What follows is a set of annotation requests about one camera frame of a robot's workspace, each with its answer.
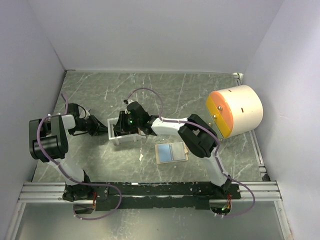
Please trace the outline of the white card tray box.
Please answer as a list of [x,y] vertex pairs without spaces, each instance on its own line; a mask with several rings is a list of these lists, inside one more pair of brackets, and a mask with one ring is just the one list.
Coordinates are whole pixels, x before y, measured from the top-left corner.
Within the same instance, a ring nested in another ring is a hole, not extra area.
[[117,117],[107,119],[108,140],[114,146],[119,146],[120,144],[129,142],[138,142],[140,140],[146,139],[146,135],[143,134],[139,129],[127,132],[115,129],[117,122]]

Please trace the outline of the beige card holder wallet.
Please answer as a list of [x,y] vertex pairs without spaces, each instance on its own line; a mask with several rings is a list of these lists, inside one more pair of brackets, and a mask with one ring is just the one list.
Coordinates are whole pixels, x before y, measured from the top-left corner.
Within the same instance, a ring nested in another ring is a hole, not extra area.
[[186,162],[189,160],[188,148],[184,142],[163,143],[155,145],[157,164]]

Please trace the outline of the black VIP card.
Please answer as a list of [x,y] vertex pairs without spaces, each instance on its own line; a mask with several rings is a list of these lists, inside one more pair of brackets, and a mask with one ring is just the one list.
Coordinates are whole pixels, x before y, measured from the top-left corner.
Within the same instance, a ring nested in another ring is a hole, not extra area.
[[175,142],[171,144],[172,157],[174,161],[186,159],[185,148],[183,142]]

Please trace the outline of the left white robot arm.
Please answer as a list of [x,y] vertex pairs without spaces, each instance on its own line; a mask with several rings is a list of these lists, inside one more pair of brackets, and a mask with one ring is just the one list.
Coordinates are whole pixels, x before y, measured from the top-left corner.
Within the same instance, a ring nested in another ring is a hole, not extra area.
[[79,104],[69,103],[66,108],[67,112],[62,116],[29,121],[29,152],[33,159],[54,167],[63,177],[63,200],[87,200],[94,194],[94,187],[86,172],[67,156],[67,134],[95,137],[108,133],[108,127]]

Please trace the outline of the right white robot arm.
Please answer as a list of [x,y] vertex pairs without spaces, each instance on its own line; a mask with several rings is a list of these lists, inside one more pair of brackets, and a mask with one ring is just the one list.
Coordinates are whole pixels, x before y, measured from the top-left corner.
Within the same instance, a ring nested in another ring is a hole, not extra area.
[[179,136],[190,152],[203,160],[212,186],[212,193],[223,199],[230,192],[231,180],[220,161],[220,142],[216,133],[197,114],[185,118],[150,115],[137,101],[125,100],[126,109],[119,112],[113,126],[117,133],[140,130],[149,136]]

